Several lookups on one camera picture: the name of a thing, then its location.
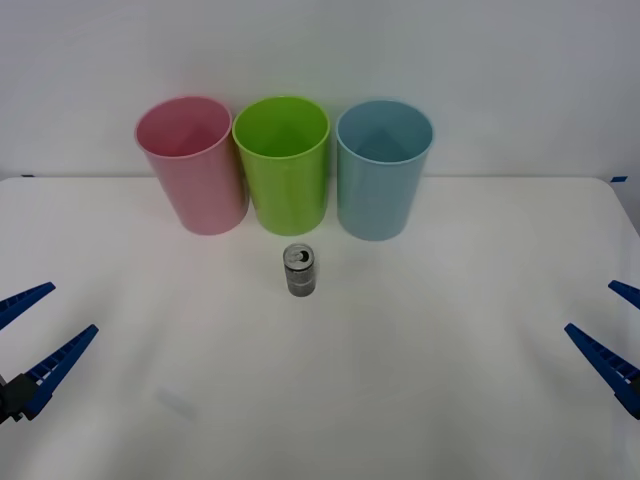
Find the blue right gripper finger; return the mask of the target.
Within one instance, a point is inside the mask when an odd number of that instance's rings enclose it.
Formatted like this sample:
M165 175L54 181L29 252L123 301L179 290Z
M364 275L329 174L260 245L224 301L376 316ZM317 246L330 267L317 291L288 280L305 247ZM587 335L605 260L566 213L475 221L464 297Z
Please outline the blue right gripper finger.
M564 331L607 383L614 397L634 418L639 417L639 369L569 323Z
M608 284L608 288L624 298L633 306L640 306L640 290L631 285L613 280Z

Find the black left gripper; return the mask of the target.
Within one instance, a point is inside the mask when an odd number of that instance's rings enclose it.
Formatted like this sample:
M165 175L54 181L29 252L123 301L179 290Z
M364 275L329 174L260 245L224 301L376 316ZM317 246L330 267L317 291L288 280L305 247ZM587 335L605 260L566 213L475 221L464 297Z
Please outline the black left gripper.
M1 300L0 329L54 290L55 285L47 282ZM10 382L1 380L1 422L38 416L98 332L96 325L90 325L27 372Z

